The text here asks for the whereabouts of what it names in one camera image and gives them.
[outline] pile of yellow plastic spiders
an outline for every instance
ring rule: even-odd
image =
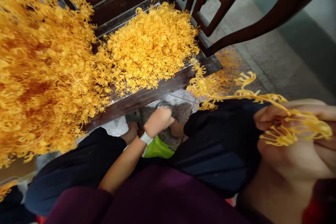
[[[16,180],[13,180],[0,187],[0,202],[4,200],[6,194],[11,192],[11,187],[16,186],[17,184],[18,182]]]
[[[230,66],[232,64],[229,58],[226,58],[226,63]],[[218,78],[216,75],[209,75],[203,77],[205,74],[204,67],[200,66],[199,62],[194,63],[194,68],[196,71],[196,77],[190,80],[190,86],[187,87],[187,90],[196,96],[200,102],[203,104],[200,107],[200,110],[215,110],[217,109],[216,102],[221,102],[226,99],[252,99],[254,102],[263,103],[269,102],[274,106],[284,110],[287,113],[287,116],[284,118],[284,121],[297,121],[299,122],[296,126],[285,127],[282,123],[272,122],[270,129],[272,131],[266,131],[269,136],[261,135],[261,138],[266,140],[267,144],[275,146],[290,146],[296,141],[298,141],[297,135],[302,135],[301,133],[311,132],[303,139],[311,141],[314,139],[330,139],[333,132],[330,126],[320,121],[315,115],[310,112],[301,112],[295,109],[288,110],[281,105],[287,100],[279,94],[259,94],[259,91],[252,92],[246,90],[245,86],[252,83],[256,79],[256,75],[253,72],[248,72],[246,74],[241,73],[240,77],[234,79],[236,86],[240,87],[232,96],[227,95],[231,90],[232,86],[232,76],[226,75],[218,72],[217,75],[220,75]]]
[[[120,96],[156,88],[199,52],[190,14],[165,2],[138,8],[94,54],[92,6],[71,2],[77,10],[58,0],[0,0],[0,168],[75,148],[82,126],[110,103],[111,84]]]
[[[71,0],[0,0],[0,168],[15,158],[76,147],[81,126],[109,99],[93,55],[92,6]]]
[[[164,2],[150,7],[148,13],[141,8],[136,13],[125,26],[105,36],[113,59],[111,76],[120,96],[157,88],[159,80],[173,78],[187,58],[199,53],[197,30],[188,12]]]

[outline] cardboard box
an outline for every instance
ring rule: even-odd
[[[18,182],[27,180],[30,183],[36,172],[36,158],[24,163],[24,158],[16,159],[8,168],[0,169],[0,187],[13,181]]]

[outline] dark trousers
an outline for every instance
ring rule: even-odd
[[[257,141],[261,132],[255,127],[253,115],[268,104],[242,99],[217,105],[215,111],[197,111],[190,116],[184,127],[189,139],[170,159],[140,158],[134,174],[148,165],[170,166],[199,179],[225,198],[241,191],[260,162]],[[122,138],[96,129],[76,149],[51,161],[34,177],[26,195],[27,209],[47,216],[64,190],[97,187],[125,147]]]

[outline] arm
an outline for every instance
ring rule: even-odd
[[[336,175],[336,107],[311,99],[283,105],[288,109],[309,111],[326,121],[334,135],[329,141],[305,141],[297,135],[298,141],[288,147],[267,145],[260,139],[261,164],[254,179],[239,194],[237,206],[259,212],[273,223],[301,223],[315,182]],[[267,131],[269,122],[276,116],[281,116],[281,111],[270,106],[257,112],[254,120],[260,130]]]
[[[154,138],[160,131],[173,123],[172,111],[168,108],[157,109],[143,126],[147,135]],[[112,194],[133,173],[139,158],[142,156],[147,144],[137,136],[129,147],[118,157],[105,174],[98,188]]]

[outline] sleeve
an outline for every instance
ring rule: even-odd
[[[112,200],[112,194],[102,189],[70,188],[58,198],[44,224],[100,223]]]

